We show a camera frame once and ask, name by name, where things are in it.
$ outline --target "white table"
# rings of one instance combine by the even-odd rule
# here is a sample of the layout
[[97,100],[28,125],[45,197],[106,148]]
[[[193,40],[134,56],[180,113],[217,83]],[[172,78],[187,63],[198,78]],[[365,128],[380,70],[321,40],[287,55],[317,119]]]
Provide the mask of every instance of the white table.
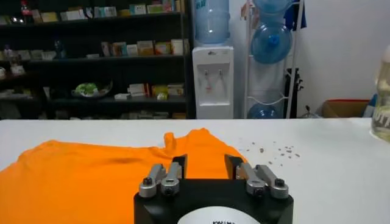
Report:
[[[50,139],[162,146],[166,132],[184,136],[202,127],[251,165],[268,164],[286,180],[295,199],[294,223],[390,223],[390,144],[370,134],[369,119],[0,121],[0,170]],[[291,159],[285,147],[291,147]]]

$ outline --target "white water dispenser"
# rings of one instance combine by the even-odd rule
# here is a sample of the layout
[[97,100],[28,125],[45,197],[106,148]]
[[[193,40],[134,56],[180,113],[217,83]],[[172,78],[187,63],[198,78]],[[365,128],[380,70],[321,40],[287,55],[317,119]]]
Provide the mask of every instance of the white water dispenser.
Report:
[[196,114],[198,119],[233,119],[233,48],[193,50]]

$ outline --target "green vegetable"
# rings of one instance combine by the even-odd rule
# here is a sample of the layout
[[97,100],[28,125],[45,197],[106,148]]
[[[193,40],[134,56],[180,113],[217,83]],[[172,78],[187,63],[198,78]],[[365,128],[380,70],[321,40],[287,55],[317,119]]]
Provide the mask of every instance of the green vegetable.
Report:
[[95,83],[83,83],[76,87],[75,92],[78,94],[92,95],[98,87]]

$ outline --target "screw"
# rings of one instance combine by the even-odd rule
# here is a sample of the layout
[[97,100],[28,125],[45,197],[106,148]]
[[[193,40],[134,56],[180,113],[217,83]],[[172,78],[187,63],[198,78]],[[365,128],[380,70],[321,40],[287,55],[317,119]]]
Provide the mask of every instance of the screw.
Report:
[[264,194],[264,188],[256,188],[255,190],[253,190],[253,196],[256,196],[256,197],[260,197]]
[[142,181],[142,183],[143,183],[144,185],[150,186],[150,185],[153,184],[153,180],[152,180],[152,178],[150,178],[150,177],[146,177],[146,178],[144,178],[144,180]]
[[283,179],[276,179],[275,180],[275,186],[277,187],[284,187],[285,186],[285,181]]
[[164,191],[164,194],[165,194],[166,196],[172,196],[172,195],[173,195],[173,190],[172,190],[172,188],[170,188],[170,187],[166,188],[165,191]]

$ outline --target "bottle label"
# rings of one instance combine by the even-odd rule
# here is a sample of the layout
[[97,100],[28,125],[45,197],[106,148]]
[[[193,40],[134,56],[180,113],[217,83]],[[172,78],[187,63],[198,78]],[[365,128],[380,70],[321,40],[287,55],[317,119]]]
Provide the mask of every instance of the bottle label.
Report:
[[375,110],[373,122],[378,128],[386,128],[390,130],[390,113]]

